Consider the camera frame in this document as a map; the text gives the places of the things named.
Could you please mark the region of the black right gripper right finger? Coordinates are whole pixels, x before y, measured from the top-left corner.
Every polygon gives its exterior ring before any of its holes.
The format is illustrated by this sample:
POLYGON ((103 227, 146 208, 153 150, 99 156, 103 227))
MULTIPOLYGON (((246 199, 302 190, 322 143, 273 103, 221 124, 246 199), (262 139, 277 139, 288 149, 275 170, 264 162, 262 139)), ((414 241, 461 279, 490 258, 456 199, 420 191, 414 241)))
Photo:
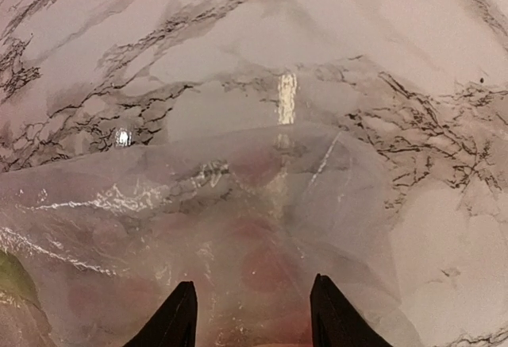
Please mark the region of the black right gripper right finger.
POLYGON ((391 347, 326 275, 314 279, 310 312, 313 347, 391 347))

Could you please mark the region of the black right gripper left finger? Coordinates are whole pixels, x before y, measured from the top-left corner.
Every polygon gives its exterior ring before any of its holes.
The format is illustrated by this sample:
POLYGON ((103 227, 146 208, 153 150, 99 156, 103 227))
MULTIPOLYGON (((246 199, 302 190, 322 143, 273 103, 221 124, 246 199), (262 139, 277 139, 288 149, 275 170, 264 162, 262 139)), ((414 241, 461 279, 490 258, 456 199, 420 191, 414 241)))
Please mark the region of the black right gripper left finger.
POLYGON ((182 281, 124 347, 195 347, 197 320, 194 283, 182 281))

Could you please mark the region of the clear zip top bag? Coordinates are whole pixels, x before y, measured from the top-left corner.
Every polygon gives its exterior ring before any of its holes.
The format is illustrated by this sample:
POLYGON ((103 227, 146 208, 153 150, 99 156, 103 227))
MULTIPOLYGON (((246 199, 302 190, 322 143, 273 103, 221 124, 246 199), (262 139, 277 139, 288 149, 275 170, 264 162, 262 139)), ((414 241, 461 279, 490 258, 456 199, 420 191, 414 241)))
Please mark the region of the clear zip top bag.
POLYGON ((183 281, 199 346, 309 346, 329 276, 365 346, 419 346, 402 311, 376 151, 277 125, 1 176, 1 343, 120 346, 183 281))

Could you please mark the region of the green fake cabbage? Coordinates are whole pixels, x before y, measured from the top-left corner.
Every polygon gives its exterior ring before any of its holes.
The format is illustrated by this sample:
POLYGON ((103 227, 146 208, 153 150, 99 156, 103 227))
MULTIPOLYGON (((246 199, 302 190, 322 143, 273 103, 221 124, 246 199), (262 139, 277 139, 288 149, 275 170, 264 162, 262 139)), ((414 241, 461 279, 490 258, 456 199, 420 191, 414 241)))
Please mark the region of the green fake cabbage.
POLYGON ((5 251, 1 251, 1 305, 42 309, 32 277, 18 258, 5 251))

